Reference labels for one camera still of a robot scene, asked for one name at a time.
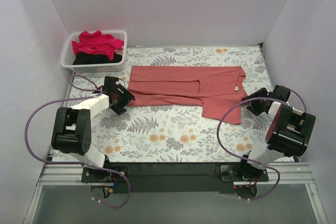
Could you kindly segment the salmon pink t-shirt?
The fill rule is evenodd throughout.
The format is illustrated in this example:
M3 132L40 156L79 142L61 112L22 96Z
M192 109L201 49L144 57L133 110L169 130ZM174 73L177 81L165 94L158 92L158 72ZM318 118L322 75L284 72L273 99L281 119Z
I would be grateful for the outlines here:
M242 67L133 66L130 106L201 106L202 116L241 123L239 102L246 97Z

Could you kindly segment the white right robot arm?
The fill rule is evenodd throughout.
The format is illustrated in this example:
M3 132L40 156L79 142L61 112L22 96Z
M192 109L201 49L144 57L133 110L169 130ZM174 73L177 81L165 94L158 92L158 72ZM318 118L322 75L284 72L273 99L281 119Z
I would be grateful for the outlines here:
M287 102L293 91L287 87L276 85L272 92L261 88L255 93L242 98L253 100L247 109L253 115L263 112L273 118L265 137L265 144L248 152L240 160L237 175L242 180L258 179L266 173L266 165L282 157L301 156L307 150L316 117L305 111L301 112Z

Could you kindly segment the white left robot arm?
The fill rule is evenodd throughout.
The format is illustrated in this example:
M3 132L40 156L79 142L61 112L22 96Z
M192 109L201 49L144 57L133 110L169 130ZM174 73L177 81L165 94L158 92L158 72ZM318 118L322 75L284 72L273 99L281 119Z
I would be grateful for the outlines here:
M126 113L126 106L135 100L120 79L106 76L100 87L94 85L91 96L71 107L60 107L56 112L51 138L53 149L69 154L78 161L103 168L108 158L95 148L91 142L91 120L105 110L115 114Z

